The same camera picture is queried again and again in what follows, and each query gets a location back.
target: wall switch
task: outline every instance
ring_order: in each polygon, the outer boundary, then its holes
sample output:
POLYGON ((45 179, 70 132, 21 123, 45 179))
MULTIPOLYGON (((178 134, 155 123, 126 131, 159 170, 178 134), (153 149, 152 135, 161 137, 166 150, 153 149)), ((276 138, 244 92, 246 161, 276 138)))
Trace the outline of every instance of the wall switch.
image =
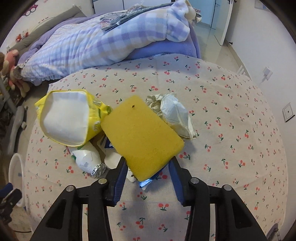
POLYGON ((263 74, 267 80, 269 80, 270 76, 273 74, 270 68, 265 67, 263 70, 263 74))
POLYGON ((285 122, 287 122, 288 120, 292 119, 295 114, 292 110, 292 107, 291 107, 291 103, 289 103, 284 109, 283 109, 283 114, 284 114, 284 119, 285 119, 285 122))

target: sponge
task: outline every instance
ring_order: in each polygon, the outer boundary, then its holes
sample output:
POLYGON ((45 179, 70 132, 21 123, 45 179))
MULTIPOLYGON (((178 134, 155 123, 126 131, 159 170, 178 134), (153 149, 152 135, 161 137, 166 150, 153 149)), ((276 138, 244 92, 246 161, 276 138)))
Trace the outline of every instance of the sponge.
POLYGON ((107 115, 101 127, 139 181, 152 177, 184 147, 177 133, 136 95, 107 115))

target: silver foil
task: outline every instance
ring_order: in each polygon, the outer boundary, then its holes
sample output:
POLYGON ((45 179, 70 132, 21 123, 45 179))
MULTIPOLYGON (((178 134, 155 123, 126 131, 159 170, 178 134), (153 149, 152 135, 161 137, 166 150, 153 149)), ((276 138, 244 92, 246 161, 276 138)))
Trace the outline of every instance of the silver foil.
POLYGON ((94 167, 92 172, 90 173, 91 177, 97 178, 100 177, 107 169, 105 163, 99 163, 94 167))

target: pink plush toy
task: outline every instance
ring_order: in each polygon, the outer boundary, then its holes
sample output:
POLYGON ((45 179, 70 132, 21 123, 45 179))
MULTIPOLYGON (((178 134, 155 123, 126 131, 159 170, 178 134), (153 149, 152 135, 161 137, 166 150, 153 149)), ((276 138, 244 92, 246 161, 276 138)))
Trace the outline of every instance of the pink plush toy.
POLYGON ((9 51, 6 55, 0 53, 0 69, 1 75, 9 74, 8 84, 12 90, 15 89, 15 85, 20 89, 20 94, 24 98, 27 92, 30 90, 28 83, 22 79, 17 79, 13 74, 13 69, 15 68, 15 57, 18 56, 17 50, 9 51))

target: crumpled paper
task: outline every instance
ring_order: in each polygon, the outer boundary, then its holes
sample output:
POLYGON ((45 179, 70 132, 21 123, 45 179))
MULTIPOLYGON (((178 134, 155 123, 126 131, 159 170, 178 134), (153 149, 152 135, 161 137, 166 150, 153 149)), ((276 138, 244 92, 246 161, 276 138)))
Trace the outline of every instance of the crumpled paper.
POLYGON ((147 96, 146 104, 162 118, 180 137, 194 139, 197 136, 187 109, 175 97, 175 93, 147 96))

